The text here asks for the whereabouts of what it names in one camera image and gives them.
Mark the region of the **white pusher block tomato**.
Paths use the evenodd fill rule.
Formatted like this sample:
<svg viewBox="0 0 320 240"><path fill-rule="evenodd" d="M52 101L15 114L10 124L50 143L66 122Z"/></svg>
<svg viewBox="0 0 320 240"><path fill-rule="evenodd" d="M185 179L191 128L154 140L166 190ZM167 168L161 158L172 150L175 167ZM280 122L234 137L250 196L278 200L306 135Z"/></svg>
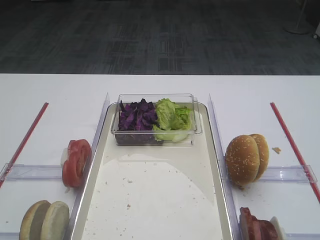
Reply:
<svg viewBox="0 0 320 240"><path fill-rule="evenodd" d="M64 148L61 154L60 165L63 167L65 161L68 159L68 149Z"/></svg>

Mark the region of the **left upper clear rail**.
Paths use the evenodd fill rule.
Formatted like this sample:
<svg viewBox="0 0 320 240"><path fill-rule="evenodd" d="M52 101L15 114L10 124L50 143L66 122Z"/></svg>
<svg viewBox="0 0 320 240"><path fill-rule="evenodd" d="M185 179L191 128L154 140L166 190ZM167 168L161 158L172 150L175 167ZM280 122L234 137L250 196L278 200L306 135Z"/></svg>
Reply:
<svg viewBox="0 0 320 240"><path fill-rule="evenodd" d="M61 180L60 165L25 165L6 163L0 171L1 181Z"/></svg>

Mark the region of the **right red rail strip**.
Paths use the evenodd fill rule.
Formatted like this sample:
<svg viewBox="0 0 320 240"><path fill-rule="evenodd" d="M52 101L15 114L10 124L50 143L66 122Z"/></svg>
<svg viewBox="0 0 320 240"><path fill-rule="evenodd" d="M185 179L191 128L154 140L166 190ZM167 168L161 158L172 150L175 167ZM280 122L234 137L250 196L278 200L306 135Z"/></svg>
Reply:
<svg viewBox="0 0 320 240"><path fill-rule="evenodd" d="M286 136L286 138L287 138L287 140L289 141L290 146L291 146L291 148L292 148L292 150L293 150L298 162L302 166L302 168L303 168L303 170L305 172L305 175L307 176L307 178L309 180L309 184L310 184L310 186L311 186L311 188L312 188L312 190L313 190L313 192L314 192L314 194L315 194L315 196L316 196L316 198L317 198L317 200L319 202L320 201L320 190L319 190L319 187L318 187L317 182L316 182L316 177L311 172L311 170L312 170L311 167L308 167L308 165L306 164L306 162L305 162L305 160L304 160L304 158L303 158L298 146L296 145L296 143L295 143L295 141L294 141L294 139L293 139L293 137L292 137L292 135L291 135L291 133L290 133L285 121L284 121L284 119L282 118L282 116L281 116L276 104L274 102L271 102L270 106L271 106L271 108L272 108L272 110L273 110L273 112L274 112L274 114L275 114L275 116L276 116L276 118L277 118L277 120L278 120L278 122L279 122L279 124L280 124L280 126L281 126L281 128L282 128L282 130L283 130L283 132L284 132L284 134Z"/></svg>

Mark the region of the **sesame bun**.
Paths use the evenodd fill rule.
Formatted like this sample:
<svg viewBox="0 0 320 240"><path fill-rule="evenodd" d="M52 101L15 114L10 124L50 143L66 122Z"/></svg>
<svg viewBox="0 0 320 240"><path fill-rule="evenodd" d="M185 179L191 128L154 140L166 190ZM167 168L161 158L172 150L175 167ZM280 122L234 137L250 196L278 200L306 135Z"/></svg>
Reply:
<svg viewBox="0 0 320 240"><path fill-rule="evenodd" d="M270 152L267 140L263 135L254 133L250 134L250 136L255 140L259 153L260 164L257 175L255 177L255 181L257 181L258 179L260 179L260 177L263 175L263 173L266 171L268 167Z"/></svg>
<svg viewBox="0 0 320 240"><path fill-rule="evenodd" d="M225 153L226 166L231 181L244 186L252 183L258 174L260 156L258 145L249 135L239 135L231 140Z"/></svg>

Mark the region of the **left long clear divider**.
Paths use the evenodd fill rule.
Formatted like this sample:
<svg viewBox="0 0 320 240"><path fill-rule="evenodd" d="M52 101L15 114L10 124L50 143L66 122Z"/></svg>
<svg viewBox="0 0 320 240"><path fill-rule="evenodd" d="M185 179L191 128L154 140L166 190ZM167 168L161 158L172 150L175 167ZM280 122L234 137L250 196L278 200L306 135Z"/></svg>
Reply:
<svg viewBox="0 0 320 240"><path fill-rule="evenodd" d="M91 154L88 157L84 167L83 183L76 193L69 223L63 237L65 240L80 240L82 239L85 230L90 204L103 155L103 150L99 146L99 143L100 139L104 138L103 130L109 105L110 97L107 94L91 145Z"/></svg>

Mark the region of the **rear sesame bun top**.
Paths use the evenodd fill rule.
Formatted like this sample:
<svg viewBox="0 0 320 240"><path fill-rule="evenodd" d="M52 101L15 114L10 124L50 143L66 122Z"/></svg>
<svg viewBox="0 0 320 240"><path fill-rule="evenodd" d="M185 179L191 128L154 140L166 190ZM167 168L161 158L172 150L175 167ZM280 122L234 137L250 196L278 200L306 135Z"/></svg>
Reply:
<svg viewBox="0 0 320 240"><path fill-rule="evenodd" d="M254 133L250 134L250 136L255 140L259 153L260 164L257 175L255 177L255 181L257 181L258 179L260 179L260 177L263 175L263 173L266 171L268 167L270 152L267 140L263 135Z"/></svg>

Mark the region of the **metal baking tray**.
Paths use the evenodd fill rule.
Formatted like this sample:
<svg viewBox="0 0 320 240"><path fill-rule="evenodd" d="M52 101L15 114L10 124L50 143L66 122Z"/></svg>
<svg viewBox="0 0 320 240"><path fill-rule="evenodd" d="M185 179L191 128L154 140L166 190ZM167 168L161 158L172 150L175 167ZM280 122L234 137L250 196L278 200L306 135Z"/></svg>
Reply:
<svg viewBox="0 0 320 240"><path fill-rule="evenodd" d="M103 130L73 240L233 240L207 107L192 145L118 146Z"/></svg>

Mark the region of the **right long clear divider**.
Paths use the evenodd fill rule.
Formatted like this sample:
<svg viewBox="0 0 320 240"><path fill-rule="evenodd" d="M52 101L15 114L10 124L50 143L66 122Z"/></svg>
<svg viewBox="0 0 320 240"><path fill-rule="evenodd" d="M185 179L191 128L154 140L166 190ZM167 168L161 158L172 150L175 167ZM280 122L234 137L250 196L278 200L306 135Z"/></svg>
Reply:
<svg viewBox="0 0 320 240"><path fill-rule="evenodd" d="M217 158L217 167L221 182L223 201L225 205L226 217L228 221L228 231L232 240L242 240L241 227L238 221L238 214L235 207L235 202L232 193L232 183L228 179L228 169L225 163L225 152L223 148L222 138L220 134L216 109L211 95L208 96L208 110L211 123L211 131L214 141L214 147Z"/></svg>

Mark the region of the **bread crumb piece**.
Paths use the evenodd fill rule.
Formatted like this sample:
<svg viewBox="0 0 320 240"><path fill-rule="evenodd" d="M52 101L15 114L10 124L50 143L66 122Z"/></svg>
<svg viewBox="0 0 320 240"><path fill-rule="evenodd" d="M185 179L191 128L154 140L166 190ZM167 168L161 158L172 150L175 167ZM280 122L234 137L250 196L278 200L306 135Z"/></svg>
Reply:
<svg viewBox="0 0 320 240"><path fill-rule="evenodd" d="M282 151L279 147L273 147L272 150L275 151L277 154L280 154L280 152Z"/></svg>

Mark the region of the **clear rail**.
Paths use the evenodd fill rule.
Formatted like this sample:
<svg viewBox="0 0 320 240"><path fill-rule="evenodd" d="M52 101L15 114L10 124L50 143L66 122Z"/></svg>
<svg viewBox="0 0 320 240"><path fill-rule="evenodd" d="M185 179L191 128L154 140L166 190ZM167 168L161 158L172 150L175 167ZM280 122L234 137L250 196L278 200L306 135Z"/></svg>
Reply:
<svg viewBox="0 0 320 240"><path fill-rule="evenodd" d="M0 171L1 181L61 180L60 165L25 165L6 163Z"/></svg>
<svg viewBox="0 0 320 240"><path fill-rule="evenodd" d="M320 234L314 233L286 233L286 240L320 240Z"/></svg>
<svg viewBox="0 0 320 240"><path fill-rule="evenodd" d="M258 182L313 184L318 179L310 165L269 166Z"/></svg>
<svg viewBox="0 0 320 240"><path fill-rule="evenodd" d="M18 232L1 232L0 240L19 240Z"/></svg>

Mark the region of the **long clear divider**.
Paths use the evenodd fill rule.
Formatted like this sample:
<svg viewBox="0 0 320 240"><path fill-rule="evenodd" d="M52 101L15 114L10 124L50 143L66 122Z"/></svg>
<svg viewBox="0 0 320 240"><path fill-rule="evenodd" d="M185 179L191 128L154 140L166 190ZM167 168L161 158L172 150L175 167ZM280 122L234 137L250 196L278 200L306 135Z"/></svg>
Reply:
<svg viewBox="0 0 320 240"><path fill-rule="evenodd" d="M214 141L214 147L217 158L217 167L221 182L223 201L225 205L226 217L228 221L228 231L232 240L242 240L241 227L238 221L238 214L235 207L235 202L232 193L232 183L228 179L228 169L225 163L225 152L223 148L222 138L220 134L216 109L211 95L208 96L208 110L211 123L211 131Z"/></svg>
<svg viewBox="0 0 320 240"><path fill-rule="evenodd" d="M63 237L65 240L80 240L82 239L85 230L90 204L103 155L103 150L99 146L99 143L100 139L104 138L103 130L109 105L110 97L107 94L91 145L91 154L88 157L84 167L83 183L76 193L69 223Z"/></svg>

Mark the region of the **rear tomato slice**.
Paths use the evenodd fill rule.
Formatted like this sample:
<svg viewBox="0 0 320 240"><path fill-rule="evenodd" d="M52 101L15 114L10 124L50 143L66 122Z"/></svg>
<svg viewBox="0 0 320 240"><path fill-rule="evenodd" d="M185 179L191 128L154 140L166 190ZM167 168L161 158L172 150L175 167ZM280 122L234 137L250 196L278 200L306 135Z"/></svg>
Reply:
<svg viewBox="0 0 320 240"><path fill-rule="evenodd" d="M80 154L80 160L77 160L76 171L78 175L83 173L88 156L91 154L91 146L86 139L70 140L67 147L68 160L72 153Z"/></svg>

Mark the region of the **left red rail strip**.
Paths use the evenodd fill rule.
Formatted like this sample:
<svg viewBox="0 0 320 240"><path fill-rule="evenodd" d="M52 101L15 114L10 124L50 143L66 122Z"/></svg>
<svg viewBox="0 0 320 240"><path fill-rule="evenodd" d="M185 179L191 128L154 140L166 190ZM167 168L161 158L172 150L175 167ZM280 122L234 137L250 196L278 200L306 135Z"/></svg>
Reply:
<svg viewBox="0 0 320 240"><path fill-rule="evenodd" d="M19 144L18 148L16 149L15 153L13 154L11 160L9 163L3 167L1 175L0 175L0 186L2 187L3 183L5 182L5 178L8 175L8 173L11 171L13 165L16 163L19 155L21 154L23 148L25 147L27 141L29 140L31 134L33 133L34 129L36 128L37 124L39 123L40 119L42 118L44 112L46 111L49 103L45 102L40 109L39 113L37 114L36 118L32 122L31 126L29 127L27 133L23 137L21 143Z"/></svg>

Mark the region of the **bun half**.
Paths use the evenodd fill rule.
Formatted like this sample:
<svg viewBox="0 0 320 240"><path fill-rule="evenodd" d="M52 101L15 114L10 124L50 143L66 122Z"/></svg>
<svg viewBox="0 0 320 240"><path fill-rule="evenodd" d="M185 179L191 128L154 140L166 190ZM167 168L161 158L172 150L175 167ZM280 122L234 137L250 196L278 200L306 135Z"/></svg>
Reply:
<svg viewBox="0 0 320 240"><path fill-rule="evenodd" d="M25 213L19 231L19 240L40 240L45 215L51 203L40 200L34 203Z"/></svg>
<svg viewBox="0 0 320 240"><path fill-rule="evenodd" d="M40 232L41 240L62 240L69 224L69 206L55 201L48 208Z"/></svg>

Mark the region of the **sliced meat patties stack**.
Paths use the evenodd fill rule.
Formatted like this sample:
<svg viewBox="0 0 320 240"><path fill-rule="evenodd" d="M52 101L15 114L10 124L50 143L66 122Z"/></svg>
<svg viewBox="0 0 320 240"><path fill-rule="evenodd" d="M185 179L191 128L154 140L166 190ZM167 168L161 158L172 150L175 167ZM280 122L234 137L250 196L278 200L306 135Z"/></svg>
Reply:
<svg viewBox="0 0 320 240"><path fill-rule="evenodd" d="M274 225L268 220L257 219L248 207L240 208L239 224L244 240L278 240Z"/></svg>

